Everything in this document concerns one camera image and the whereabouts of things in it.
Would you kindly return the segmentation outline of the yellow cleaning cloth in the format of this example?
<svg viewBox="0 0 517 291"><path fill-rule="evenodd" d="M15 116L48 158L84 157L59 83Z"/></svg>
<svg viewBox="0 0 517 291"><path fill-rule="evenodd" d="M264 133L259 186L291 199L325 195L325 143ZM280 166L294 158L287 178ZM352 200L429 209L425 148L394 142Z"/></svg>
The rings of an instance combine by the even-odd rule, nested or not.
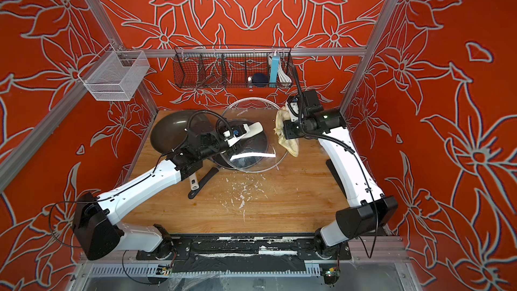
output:
<svg viewBox="0 0 517 291"><path fill-rule="evenodd" d="M276 113L274 132L278 137L278 143L284 147L293 157L296 158L300 153L299 139L287 138L287 135L284 133L285 129L287 129L287 125L284 124L286 121L288 125L292 124L291 114L288 110L288 107L283 106Z"/></svg>

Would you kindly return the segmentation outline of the glass pot lid black knob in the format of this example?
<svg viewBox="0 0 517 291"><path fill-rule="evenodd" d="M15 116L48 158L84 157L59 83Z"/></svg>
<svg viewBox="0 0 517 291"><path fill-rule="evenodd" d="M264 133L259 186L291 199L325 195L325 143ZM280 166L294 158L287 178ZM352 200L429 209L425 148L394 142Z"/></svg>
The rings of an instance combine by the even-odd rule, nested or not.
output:
<svg viewBox="0 0 517 291"><path fill-rule="evenodd" d="M232 171L240 169L248 169L258 164L263 157L262 156L243 156L233 160L230 164L223 158L233 157L235 154L244 154L248 152L252 153L265 153L269 148L268 138L265 132L261 132L251 138L240 140L229 152L217 154L210 158L210 160L220 168L225 168Z"/></svg>

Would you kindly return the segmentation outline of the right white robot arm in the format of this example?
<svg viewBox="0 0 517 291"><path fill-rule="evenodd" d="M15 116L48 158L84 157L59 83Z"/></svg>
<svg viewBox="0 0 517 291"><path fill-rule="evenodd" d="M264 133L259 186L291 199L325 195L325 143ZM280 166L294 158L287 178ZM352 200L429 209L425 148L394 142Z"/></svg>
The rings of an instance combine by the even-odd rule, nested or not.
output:
<svg viewBox="0 0 517 291"><path fill-rule="evenodd" d="M314 90L289 97L285 106L289 119L283 121L284 137L319 142L349 205L335 214L333 222L316 231L318 252L324 253L387 224L398 208L397 200L385 195L360 160L339 110L325 110Z"/></svg>

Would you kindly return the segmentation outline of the glass lid white handle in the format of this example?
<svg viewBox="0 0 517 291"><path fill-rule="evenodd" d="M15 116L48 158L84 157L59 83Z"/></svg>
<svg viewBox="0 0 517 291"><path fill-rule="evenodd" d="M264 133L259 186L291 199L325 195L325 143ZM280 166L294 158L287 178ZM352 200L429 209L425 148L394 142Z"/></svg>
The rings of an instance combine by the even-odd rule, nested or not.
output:
<svg viewBox="0 0 517 291"><path fill-rule="evenodd" d="M288 155L275 133L276 115L280 107L264 98L243 98L229 105L222 117L233 129L251 130L253 136L237 142L220 156L234 170L260 173L277 167Z"/></svg>

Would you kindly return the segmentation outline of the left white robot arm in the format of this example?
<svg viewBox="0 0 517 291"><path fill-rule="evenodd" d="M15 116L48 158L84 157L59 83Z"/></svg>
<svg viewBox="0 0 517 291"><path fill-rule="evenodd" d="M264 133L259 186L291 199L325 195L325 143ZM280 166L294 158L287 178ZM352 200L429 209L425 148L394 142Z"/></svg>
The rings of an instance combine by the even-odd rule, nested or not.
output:
<svg viewBox="0 0 517 291"><path fill-rule="evenodd" d="M180 144L137 179L98 197L87 193L78 199L72 230L88 260L102 259L114 251L144 251L159 259L172 255L174 244L163 226L125 224L123 218L160 191L194 175L205 159L229 150L247 129L220 131L198 123L184 132Z"/></svg>

